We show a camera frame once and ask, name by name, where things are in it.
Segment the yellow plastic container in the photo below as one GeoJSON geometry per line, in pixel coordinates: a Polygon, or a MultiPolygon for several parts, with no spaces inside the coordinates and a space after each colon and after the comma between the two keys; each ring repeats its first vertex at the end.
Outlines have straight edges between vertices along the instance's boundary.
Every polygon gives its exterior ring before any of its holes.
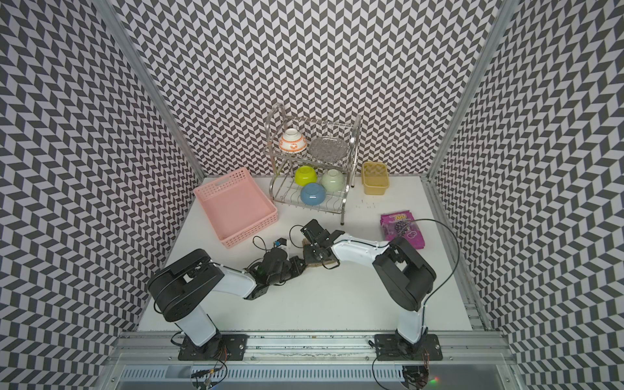
{"type": "Polygon", "coordinates": [[[365,195],[383,196],[389,187],[388,168],[381,162],[362,164],[362,185],[365,195]]]}

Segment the blue bowl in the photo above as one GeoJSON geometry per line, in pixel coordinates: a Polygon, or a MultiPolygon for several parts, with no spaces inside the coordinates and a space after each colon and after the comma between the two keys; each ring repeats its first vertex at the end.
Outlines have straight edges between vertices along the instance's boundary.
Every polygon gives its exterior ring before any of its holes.
{"type": "Polygon", "coordinates": [[[300,199],[307,206],[318,206],[326,199],[326,190],[323,185],[309,183],[305,185],[300,193],[300,199]]]}

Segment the silver metal dish rack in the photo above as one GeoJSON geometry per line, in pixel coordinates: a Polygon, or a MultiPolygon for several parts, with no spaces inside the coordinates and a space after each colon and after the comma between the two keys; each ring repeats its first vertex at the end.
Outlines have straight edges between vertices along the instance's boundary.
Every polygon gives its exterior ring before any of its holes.
{"type": "Polygon", "coordinates": [[[263,120],[263,127],[266,134],[265,152],[271,160],[273,170],[269,185],[271,201],[339,215],[341,224],[344,224],[347,198],[349,190],[354,187],[358,168],[362,116],[356,115],[350,123],[297,117],[288,115],[284,105],[277,103],[263,120]],[[280,150],[280,138],[287,128],[296,128],[304,135],[308,142],[304,151],[287,154],[280,150]],[[310,156],[310,143],[315,138],[324,136],[338,138],[348,143],[349,152],[340,162],[324,163],[310,156]],[[340,192],[327,193],[325,201],[318,206],[305,205],[300,199],[301,187],[294,181],[295,171],[301,166],[313,167],[319,179],[329,169],[342,172],[345,180],[344,189],[340,192]]]}

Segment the grey patterned plate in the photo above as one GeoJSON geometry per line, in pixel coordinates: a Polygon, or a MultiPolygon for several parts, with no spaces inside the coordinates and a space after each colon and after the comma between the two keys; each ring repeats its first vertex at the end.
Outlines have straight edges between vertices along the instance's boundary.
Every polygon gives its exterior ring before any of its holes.
{"type": "Polygon", "coordinates": [[[333,137],[317,137],[309,146],[310,156],[321,162],[337,163],[349,152],[348,143],[333,137]]]}

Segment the pale green bowl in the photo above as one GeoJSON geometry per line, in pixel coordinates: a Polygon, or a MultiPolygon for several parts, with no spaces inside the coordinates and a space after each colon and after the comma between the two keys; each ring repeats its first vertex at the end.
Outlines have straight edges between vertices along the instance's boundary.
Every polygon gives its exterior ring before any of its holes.
{"type": "Polygon", "coordinates": [[[340,192],[345,187],[345,177],[342,172],[336,169],[329,169],[323,174],[321,185],[327,193],[340,192]]]}

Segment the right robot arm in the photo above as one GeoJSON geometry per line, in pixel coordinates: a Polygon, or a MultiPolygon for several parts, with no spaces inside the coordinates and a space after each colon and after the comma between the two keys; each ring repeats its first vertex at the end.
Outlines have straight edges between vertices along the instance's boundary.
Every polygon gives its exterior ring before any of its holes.
{"type": "Polygon", "coordinates": [[[388,295],[401,307],[396,332],[404,343],[416,346],[427,333],[425,301],[433,292],[436,273],[432,266],[403,237],[371,241],[344,231],[328,232],[312,219],[301,228],[308,241],[304,258],[325,265],[334,261],[357,263],[374,270],[388,295]]]}

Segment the purple blackcurrant gummy bag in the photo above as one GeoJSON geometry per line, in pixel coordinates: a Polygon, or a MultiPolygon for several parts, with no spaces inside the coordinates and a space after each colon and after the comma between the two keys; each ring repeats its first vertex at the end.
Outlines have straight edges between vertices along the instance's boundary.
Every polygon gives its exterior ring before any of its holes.
{"type": "Polygon", "coordinates": [[[416,250],[425,248],[425,240],[410,211],[398,211],[380,216],[380,226],[386,241],[405,238],[416,250]]]}

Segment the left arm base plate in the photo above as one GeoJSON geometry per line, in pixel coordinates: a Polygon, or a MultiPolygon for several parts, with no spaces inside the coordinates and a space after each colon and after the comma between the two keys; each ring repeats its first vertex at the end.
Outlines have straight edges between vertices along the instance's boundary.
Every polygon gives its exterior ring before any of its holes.
{"type": "Polygon", "coordinates": [[[196,346],[188,336],[185,337],[180,352],[179,361],[242,361],[245,356],[249,336],[247,334],[218,332],[203,346],[196,346]]]}

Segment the aluminium front rail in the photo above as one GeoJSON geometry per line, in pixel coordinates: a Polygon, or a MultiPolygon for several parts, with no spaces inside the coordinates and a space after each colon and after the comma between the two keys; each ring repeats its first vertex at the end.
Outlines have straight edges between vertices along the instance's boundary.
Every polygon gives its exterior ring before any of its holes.
{"type": "MultiPolygon", "coordinates": [[[[261,331],[226,332],[249,336],[245,356],[235,363],[322,363],[365,362],[377,359],[371,345],[376,331],[261,331]]],[[[493,331],[434,331],[438,336],[444,364],[513,364],[514,356],[504,337],[493,331]]],[[[148,364],[181,364],[178,354],[184,339],[168,331],[138,331],[122,334],[106,363],[120,360],[148,364]]]]}

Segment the pink plastic basket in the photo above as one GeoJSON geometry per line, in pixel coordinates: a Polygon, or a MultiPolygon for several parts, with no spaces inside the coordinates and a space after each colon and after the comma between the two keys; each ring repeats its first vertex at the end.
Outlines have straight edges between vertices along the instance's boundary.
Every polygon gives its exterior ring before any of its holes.
{"type": "Polygon", "coordinates": [[[276,206],[245,167],[200,185],[193,193],[228,249],[278,221],[276,206]]]}

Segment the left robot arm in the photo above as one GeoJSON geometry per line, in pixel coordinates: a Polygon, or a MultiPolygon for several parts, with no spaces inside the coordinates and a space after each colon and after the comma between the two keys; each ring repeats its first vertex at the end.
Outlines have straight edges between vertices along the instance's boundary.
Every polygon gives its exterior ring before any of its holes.
{"type": "Polygon", "coordinates": [[[219,330],[203,310],[209,293],[222,292],[253,301],[269,288],[299,277],[307,268],[303,258],[289,257],[273,248],[261,261],[238,270],[214,262],[205,250],[194,250],[171,266],[156,272],[147,289],[154,309],[169,323],[175,323],[191,345],[203,348],[219,338],[219,330]]]}

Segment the lime green bowl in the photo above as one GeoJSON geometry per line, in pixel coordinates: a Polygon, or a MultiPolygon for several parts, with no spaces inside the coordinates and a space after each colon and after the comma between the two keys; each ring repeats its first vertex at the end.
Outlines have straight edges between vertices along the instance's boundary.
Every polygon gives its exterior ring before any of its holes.
{"type": "Polygon", "coordinates": [[[301,166],[295,171],[294,181],[301,187],[316,183],[317,180],[316,170],[311,166],[301,166]]]}

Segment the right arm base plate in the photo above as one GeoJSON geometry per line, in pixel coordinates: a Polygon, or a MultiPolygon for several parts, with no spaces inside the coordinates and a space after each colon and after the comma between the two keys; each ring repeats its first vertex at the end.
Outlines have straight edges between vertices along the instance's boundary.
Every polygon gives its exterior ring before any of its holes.
{"type": "Polygon", "coordinates": [[[397,333],[375,334],[371,345],[376,357],[382,361],[422,361],[443,360],[440,341],[435,334],[426,334],[417,343],[411,344],[397,333]]]}

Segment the white orange patterned bowl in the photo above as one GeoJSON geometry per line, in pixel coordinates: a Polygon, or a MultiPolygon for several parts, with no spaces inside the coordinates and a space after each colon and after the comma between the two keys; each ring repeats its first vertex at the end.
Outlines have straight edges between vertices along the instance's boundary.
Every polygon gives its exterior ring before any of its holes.
{"type": "Polygon", "coordinates": [[[279,149],[287,154],[297,154],[304,151],[308,142],[304,135],[296,128],[287,128],[280,140],[279,149]]]}

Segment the striped brown dishcloth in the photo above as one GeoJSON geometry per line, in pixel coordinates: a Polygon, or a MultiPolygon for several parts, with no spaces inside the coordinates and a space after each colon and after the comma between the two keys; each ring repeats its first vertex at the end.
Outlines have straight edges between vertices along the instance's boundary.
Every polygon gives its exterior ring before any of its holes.
{"type": "Polygon", "coordinates": [[[302,244],[303,258],[308,267],[320,266],[326,269],[333,269],[339,266],[339,262],[330,250],[333,239],[328,238],[320,243],[312,244],[308,239],[304,238],[302,244]]]}

